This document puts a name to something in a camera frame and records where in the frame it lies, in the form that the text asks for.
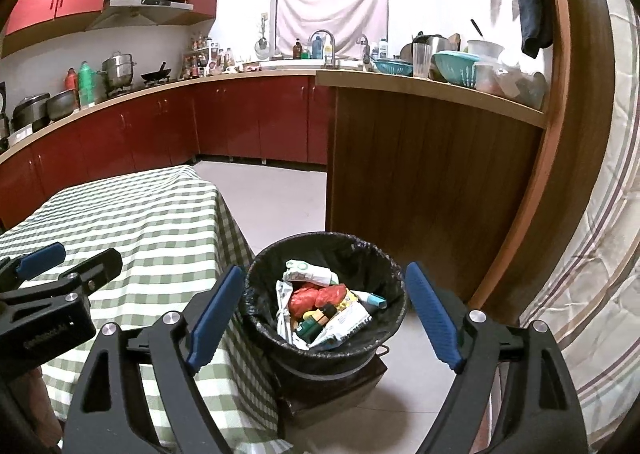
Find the teal white cream tube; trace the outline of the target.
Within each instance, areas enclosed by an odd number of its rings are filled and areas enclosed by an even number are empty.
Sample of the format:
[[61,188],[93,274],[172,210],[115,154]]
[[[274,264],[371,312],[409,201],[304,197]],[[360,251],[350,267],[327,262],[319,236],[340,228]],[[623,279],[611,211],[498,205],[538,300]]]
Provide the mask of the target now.
[[376,310],[384,310],[387,308],[387,300],[384,297],[363,291],[354,291],[354,295],[361,304]]

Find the white green packet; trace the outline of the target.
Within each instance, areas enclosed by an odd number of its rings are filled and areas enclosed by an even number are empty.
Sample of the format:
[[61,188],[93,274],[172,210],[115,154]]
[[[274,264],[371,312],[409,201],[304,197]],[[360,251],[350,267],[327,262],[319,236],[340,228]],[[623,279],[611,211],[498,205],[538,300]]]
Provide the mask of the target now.
[[311,283],[326,287],[340,283],[338,275],[331,269],[312,265],[299,259],[290,259],[285,263],[283,281]]

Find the white blue tube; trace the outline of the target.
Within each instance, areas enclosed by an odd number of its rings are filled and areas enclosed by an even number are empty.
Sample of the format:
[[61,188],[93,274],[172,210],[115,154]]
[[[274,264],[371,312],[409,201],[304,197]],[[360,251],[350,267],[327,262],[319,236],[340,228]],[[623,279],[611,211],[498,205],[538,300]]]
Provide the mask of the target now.
[[372,320],[372,315],[360,303],[353,303],[326,323],[320,334],[309,345],[310,350],[331,350],[344,344],[348,338],[366,327]]

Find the dark green orange bottle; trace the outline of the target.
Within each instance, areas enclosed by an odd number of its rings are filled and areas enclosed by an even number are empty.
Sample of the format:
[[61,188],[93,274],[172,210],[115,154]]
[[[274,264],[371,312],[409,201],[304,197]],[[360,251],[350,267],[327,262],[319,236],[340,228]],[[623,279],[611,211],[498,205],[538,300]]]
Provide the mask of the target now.
[[297,337],[305,341],[306,344],[310,344],[322,332],[326,323],[336,315],[336,312],[336,307],[331,303],[327,303],[321,308],[312,311],[295,330]]

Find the black lined trash bin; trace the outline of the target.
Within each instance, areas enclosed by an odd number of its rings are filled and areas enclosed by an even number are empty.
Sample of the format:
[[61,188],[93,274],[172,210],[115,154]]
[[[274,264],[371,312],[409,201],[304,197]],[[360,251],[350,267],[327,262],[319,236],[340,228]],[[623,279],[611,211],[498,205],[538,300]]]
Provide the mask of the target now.
[[273,243],[246,274],[246,333],[282,370],[307,379],[361,370],[408,306],[400,268],[377,246],[334,232]]

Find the red kitchen base cabinets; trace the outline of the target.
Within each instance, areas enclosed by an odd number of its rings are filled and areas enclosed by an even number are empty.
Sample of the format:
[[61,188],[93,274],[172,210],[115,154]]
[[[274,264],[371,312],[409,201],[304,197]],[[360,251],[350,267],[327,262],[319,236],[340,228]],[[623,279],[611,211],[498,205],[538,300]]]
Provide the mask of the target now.
[[334,89],[298,72],[169,84],[77,112],[2,153],[2,229],[72,185],[206,157],[326,166],[334,107]]

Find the green white checkered tablecloth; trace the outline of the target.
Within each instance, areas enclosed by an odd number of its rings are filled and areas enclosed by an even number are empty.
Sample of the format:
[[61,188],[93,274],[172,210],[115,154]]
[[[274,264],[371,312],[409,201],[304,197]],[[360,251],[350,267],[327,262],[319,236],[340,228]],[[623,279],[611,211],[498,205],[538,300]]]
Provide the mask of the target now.
[[[107,248],[122,272],[91,298],[94,324],[124,330],[181,311],[230,265],[254,255],[218,189],[190,166],[144,171],[67,188],[2,233],[1,254],[29,254],[61,243],[66,258],[38,285]],[[276,397],[257,348],[233,315],[213,360],[195,377],[224,440],[235,453],[291,453],[281,439]]]

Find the red crumpled wrapper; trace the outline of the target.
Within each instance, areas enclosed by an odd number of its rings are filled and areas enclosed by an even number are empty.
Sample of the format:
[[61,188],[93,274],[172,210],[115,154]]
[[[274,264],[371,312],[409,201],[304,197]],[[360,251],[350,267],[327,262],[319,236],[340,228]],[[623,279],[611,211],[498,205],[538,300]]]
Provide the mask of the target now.
[[319,309],[327,303],[337,306],[346,296],[347,287],[337,284],[326,287],[307,283],[295,289],[288,303],[292,317],[299,320],[307,311]]

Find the dark wooden stool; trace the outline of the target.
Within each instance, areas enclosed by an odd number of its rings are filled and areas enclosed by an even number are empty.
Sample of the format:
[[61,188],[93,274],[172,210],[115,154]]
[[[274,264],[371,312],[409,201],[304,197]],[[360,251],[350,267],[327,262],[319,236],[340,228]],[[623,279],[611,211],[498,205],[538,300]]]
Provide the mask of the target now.
[[340,378],[305,378],[275,366],[273,374],[280,416],[298,428],[323,422],[366,400],[386,370],[378,356],[360,370]]

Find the striped quilted mattress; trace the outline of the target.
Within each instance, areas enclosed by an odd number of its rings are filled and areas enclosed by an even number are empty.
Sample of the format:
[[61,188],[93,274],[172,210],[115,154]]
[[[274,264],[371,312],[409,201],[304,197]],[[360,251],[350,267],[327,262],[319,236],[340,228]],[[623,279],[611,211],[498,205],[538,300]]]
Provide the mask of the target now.
[[572,238],[520,316],[552,330],[593,453],[614,438],[639,396],[639,13],[631,0],[605,5],[614,52],[608,142]]

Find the orange thermos jug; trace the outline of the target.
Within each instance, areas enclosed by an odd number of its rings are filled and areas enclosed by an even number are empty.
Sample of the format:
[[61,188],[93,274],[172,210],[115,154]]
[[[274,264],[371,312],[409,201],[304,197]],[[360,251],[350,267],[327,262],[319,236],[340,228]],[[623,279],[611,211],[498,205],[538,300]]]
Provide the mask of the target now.
[[64,78],[64,88],[66,90],[78,89],[78,76],[74,68],[69,68],[67,70],[66,76]]

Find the green plastic bottle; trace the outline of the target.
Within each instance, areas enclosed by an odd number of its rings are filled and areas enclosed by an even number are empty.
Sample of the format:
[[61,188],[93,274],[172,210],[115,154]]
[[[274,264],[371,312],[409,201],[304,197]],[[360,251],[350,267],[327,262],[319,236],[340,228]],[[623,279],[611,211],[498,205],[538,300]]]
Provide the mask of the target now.
[[89,66],[87,61],[81,63],[77,73],[78,96],[82,108],[90,108],[96,104],[96,94],[94,93],[94,83],[96,82],[96,72]]

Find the steel stock pot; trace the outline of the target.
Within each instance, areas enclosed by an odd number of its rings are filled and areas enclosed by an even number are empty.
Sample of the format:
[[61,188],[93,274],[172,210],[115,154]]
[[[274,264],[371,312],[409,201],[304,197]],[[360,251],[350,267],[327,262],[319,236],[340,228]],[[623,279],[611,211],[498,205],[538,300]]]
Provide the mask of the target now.
[[107,90],[128,87],[134,79],[134,58],[128,52],[114,52],[110,58],[102,62],[101,75],[104,77]]

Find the black frying pan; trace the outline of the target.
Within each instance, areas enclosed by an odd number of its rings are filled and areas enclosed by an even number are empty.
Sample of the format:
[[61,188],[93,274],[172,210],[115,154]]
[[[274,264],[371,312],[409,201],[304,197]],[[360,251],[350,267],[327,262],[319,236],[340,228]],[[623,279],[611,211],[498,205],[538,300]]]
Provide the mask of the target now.
[[157,71],[142,74],[141,78],[145,86],[151,86],[167,83],[169,81],[170,74],[171,70],[166,66],[166,62],[163,62]]

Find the teal plastic basket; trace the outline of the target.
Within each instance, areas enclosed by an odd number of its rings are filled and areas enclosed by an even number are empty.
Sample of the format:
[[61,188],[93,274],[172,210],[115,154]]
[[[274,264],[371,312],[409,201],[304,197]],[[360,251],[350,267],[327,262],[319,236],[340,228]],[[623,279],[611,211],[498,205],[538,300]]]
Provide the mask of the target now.
[[480,61],[477,55],[462,51],[442,50],[432,57],[435,66],[445,80],[456,86],[475,88],[475,63]]

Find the steel range hood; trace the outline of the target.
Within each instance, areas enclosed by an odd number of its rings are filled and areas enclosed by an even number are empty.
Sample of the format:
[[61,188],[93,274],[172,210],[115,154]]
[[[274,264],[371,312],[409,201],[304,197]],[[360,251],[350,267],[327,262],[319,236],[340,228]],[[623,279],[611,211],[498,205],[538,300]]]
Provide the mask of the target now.
[[99,17],[88,30],[176,24],[183,14],[192,14],[193,5],[175,0],[105,0]]

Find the steel sink faucet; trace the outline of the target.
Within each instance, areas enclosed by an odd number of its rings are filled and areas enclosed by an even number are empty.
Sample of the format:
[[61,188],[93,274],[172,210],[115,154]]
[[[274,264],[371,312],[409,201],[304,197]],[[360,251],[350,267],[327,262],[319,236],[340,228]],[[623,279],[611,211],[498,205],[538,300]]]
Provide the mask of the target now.
[[340,67],[335,50],[335,37],[325,29],[314,31],[308,38],[310,55],[314,60],[322,60],[323,65],[332,70]]

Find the pink window curtain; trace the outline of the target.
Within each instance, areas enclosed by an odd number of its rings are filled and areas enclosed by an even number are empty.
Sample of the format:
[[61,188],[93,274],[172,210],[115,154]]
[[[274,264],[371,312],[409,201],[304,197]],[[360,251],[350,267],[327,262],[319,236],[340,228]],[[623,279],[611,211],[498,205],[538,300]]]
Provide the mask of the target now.
[[388,37],[388,0],[276,0],[274,47],[292,56],[296,40],[309,44],[314,32],[332,33],[336,54],[359,59],[361,37],[371,46]]

